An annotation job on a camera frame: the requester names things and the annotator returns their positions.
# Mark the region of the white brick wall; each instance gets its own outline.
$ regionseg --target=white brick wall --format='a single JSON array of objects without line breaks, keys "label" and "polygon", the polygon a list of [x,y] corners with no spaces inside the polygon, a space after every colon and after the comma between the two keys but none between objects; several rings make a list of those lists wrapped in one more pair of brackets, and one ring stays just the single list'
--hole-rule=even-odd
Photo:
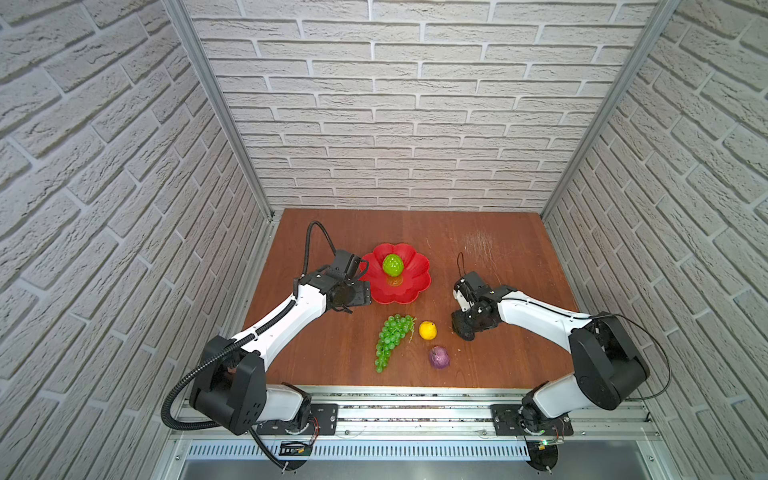
[{"label": "white brick wall", "polygon": [[683,0],[546,222],[582,308],[667,350],[647,404],[686,478],[768,476],[768,9],[741,4]]},{"label": "white brick wall", "polygon": [[[557,178],[516,185],[503,205],[484,200],[492,187],[459,182],[562,170],[653,8],[185,2],[278,214],[424,207],[403,181],[417,178],[440,179],[436,209],[539,211]],[[307,188],[305,177],[325,180]],[[366,180],[349,189],[355,178]]]},{"label": "white brick wall", "polygon": [[0,18],[0,478],[148,478],[265,219],[162,2]]}]

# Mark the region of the black mounting plate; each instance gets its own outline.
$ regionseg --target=black mounting plate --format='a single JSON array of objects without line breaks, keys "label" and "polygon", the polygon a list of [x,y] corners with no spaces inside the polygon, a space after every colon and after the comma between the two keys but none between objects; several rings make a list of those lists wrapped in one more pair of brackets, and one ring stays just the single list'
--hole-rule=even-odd
[{"label": "black mounting plate", "polygon": [[[310,417],[317,419],[320,425],[320,435],[336,434],[336,415],[339,412],[339,406],[336,403],[313,403],[310,406]],[[303,432],[296,434],[288,432],[287,422],[282,420],[270,420],[268,422],[257,423],[256,433],[259,435],[312,435],[312,422],[307,424]]]},{"label": "black mounting plate", "polygon": [[[496,435],[500,437],[515,436],[515,435],[528,435],[520,421],[520,414],[518,410],[522,407],[521,404],[505,404],[505,405],[491,405],[491,417],[493,418],[493,428],[496,430]],[[571,425],[571,419],[568,418],[568,414],[560,415],[556,419],[552,419],[542,435],[569,437],[574,434],[574,428]]]}]

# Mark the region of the brown wooden tabletop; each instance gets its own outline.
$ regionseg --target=brown wooden tabletop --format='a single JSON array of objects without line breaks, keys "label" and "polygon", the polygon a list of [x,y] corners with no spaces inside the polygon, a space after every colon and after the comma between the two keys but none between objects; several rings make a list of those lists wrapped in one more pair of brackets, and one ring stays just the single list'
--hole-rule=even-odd
[{"label": "brown wooden tabletop", "polygon": [[[491,286],[506,284],[536,299],[576,310],[549,237],[537,214],[409,212],[383,210],[286,210],[243,328],[253,325],[291,292],[301,273],[307,224],[319,220],[336,248],[361,257],[380,243],[410,243],[430,262],[432,285],[409,305],[358,307],[352,315],[328,312],[314,320],[275,358],[267,382],[295,385],[437,386],[531,388],[570,371],[571,357],[559,346],[517,326],[501,324],[472,342],[451,329],[458,309],[452,289],[459,279],[456,255],[464,251],[468,272]],[[310,271],[333,255],[319,229],[313,231]],[[376,373],[376,342],[386,317],[410,314],[437,325],[425,341],[418,332],[392,352]],[[430,366],[429,350],[444,346],[450,367]]]}]

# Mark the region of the yellow lemon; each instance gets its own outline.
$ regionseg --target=yellow lemon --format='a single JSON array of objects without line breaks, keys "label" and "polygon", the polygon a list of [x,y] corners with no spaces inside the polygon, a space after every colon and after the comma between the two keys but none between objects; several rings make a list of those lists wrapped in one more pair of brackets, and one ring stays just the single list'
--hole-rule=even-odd
[{"label": "yellow lemon", "polygon": [[437,336],[437,327],[432,322],[422,322],[422,324],[419,325],[419,335],[421,335],[424,340],[431,340]]}]

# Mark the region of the red onion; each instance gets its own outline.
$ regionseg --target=red onion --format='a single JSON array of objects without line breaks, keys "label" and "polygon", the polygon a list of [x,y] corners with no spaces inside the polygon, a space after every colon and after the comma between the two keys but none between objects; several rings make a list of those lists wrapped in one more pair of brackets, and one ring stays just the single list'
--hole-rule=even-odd
[{"label": "red onion", "polygon": [[436,369],[444,369],[451,363],[451,359],[448,357],[448,350],[441,346],[432,347],[429,350],[429,362]]}]

